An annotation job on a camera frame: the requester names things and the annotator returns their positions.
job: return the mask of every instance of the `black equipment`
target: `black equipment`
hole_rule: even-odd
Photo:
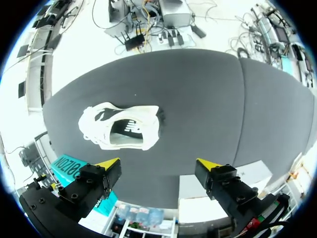
[[[107,170],[87,164],[76,180],[59,187],[59,197],[51,189],[40,187],[39,180],[28,185],[19,201],[28,218],[43,237],[104,237],[78,224],[100,199],[106,199],[121,176],[117,159]]]
[[[52,188],[40,187],[34,179],[19,200],[35,228],[44,237],[90,237],[106,236],[78,224],[87,217],[100,199],[109,196],[121,176],[119,159],[112,160],[108,168],[87,164],[80,175],[66,187],[59,187],[59,197],[51,193]],[[258,189],[250,188],[236,176],[237,170],[230,166],[197,159],[195,175],[211,199],[219,202],[232,218],[233,233],[243,238],[256,235],[268,237],[270,227],[278,221],[288,208],[289,196],[269,194],[263,200],[257,198]]]
[[[144,35],[141,33],[141,27],[139,25],[139,31],[140,31],[140,34],[138,35],[138,27],[135,28],[135,34],[136,36],[135,37],[132,37],[130,38],[128,33],[125,31],[125,34],[127,36],[127,39],[125,39],[123,33],[121,32],[121,35],[124,39],[124,42],[122,42],[117,36],[115,36],[115,38],[117,38],[117,40],[125,45],[125,48],[127,51],[130,51],[134,48],[137,48],[139,46],[141,46],[143,44],[143,42],[145,41],[145,38],[144,38]]]
[[[260,200],[258,189],[242,182],[237,170],[230,165],[221,166],[198,159],[195,176],[206,189],[208,197],[214,197],[232,218],[233,237],[242,233],[243,238],[260,237],[262,233],[265,234],[261,238],[269,237],[268,227],[281,219],[289,205],[286,194],[268,194]]]

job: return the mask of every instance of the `electronic device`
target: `electronic device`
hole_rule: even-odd
[[[168,45],[169,45],[170,47],[172,47],[172,46],[175,45],[175,44],[174,44],[173,37],[171,36],[170,33],[168,33],[168,35],[167,35],[167,40],[168,40]]]
[[[59,197],[52,188],[41,187],[34,179],[19,197],[20,204],[38,232],[44,237],[90,237],[106,238],[78,224],[87,217],[100,199],[106,199],[121,176],[120,159],[116,158],[94,166],[87,164],[79,169],[75,181],[58,188]],[[237,176],[237,170],[227,165],[197,159],[195,176],[206,190],[207,196],[215,198],[232,220],[232,237],[269,237],[270,227],[287,226],[278,222],[289,205],[286,194],[268,194],[258,198],[258,189],[250,188]]]
[[[129,31],[128,20],[125,18],[129,13],[129,9],[124,0],[111,1],[107,0],[109,19],[107,22],[103,22],[104,31],[106,34],[112,37],[119,37],[121,32]]]
[[[158,34],[158,40],[159,40],[160,43],[163,43],[162,33]]]
[[[199,36],[200,38],[203,38],[206,36],[206,33],[203,32],[200,28],[198,28],[198,26],[196,25],[191,25],[190,26],[192,28],[192,31],[197,35]]]
[[[162,36],[163,36],[163,39],[167,39],[167,36],[166,36],[166,32],[165,32],[165,31],[162,32]]]
[[[19,152],[19,156],[24,167],[37,161],[40,158],[40,154],[35,142],[25,146],[25,148]]]
[[[126,31],[124,31],[126,34],[127,39],[125,39],[124,34],[121,32],[121,35],[124,39],[124,42],[122,42],[117,36],[115,36],[115,38],[123,45],[125,45],[125,48],[127,51],[130,51],[138,46],[143,45],[143,42],[145,41],[144,35],[141,33],[140,35],[138,35],[138,27],[135,28],[135,33],[136,36],[130,38],[128,33]]]
[[[188,26],[192,20],[192,13],[185,0],[159,0],[165,27]]]
[[[179,33],[179,31],[177,31],[177,40],[178,40],[178,44],[180,46],[182,46],[184,44],[184,39],[183,37],[181,36],[181,34]]]
[[[173,37],[176,37],[175,30],[172,30],[172,36],[173,36]]]
[[[268,46],[274,45],[280,50],[284,50],[290,43],[285,28],[272,25],[267,17],[259,19],[258,26]]]

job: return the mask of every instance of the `black cable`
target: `black cable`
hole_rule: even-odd
[[[79,11],[81,10],[81,8],[82,8],[82,6],[83,6],[84,1],[85,1],[85,0],[83,0],[83,1],[81,2],[81,5],[80,5],[80,7],[79,7],[79,9],[78,9],[78,12],[77,12],[77,14],[75,15],[73,21],[72,21],[72,22],[70,23],[70,25],[61,33],[61,35],[64,34],[64,33],[70,28],[70,26],[73,24],[73,22],[75,21],[76,17],[77,17],[78,14],[79,14]],[[36,51],[30,53],[29,55],[27,55],[27,56],[23,57],[22,59],[20,59],[18,62],[16,62],[16,63],[14,63],[13,65],[11,65],[9,68],[7,68],[7,69],[3,72],[3,74],[1,75],[1,77],[4,76],[4,74],[7,73],[7,72],[9,71],[9,69],[11,69],[12,67],[16,66],[18,63],[20,63],[20,62],[23,61],[24,59],[26,59],[26,58],[30,57],[31,55],[37,53],[37,52],[40,51],[41,49],[45,48],[45,47],[48,46],[50,43],[51,43],[51,41],[49,41],[49,42],[48,42],[47,44],[45,44],[43,47],[37,49]]]
[[[14,150],[12,150],[11,152],[7,152],[7,151],[5,151],[7,154],[12,154],[14,151],[16,151],[17,149],[19,149],[19,148],[23,148],[23,149],[26,149],[24,146],[18,146],[18,147],[16,147]]]

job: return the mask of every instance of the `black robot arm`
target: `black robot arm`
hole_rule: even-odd
[[[105,238],[99,233],[78,224],[87,217],[100,199],[109,196],[112,187],[121,176],[120,160],[107,170],[104,167],[85,165],[76,180],[66,187],[59,187],[59,197],[50,189],[40,187],[34,179],[19,201],[28,218],[44,237]]]

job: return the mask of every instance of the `shelf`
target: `shelf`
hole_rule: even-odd
[[[150,235],[158,235],[158,236],[165,236],[165,237],[170,237],[171,236],[171,234],[167,234],[167,233],[149,232],[149,231],[135,229],[135,228],[132,228],[132,227],[127,227],[127,230],[138,232],[138,233],[150,234]]]

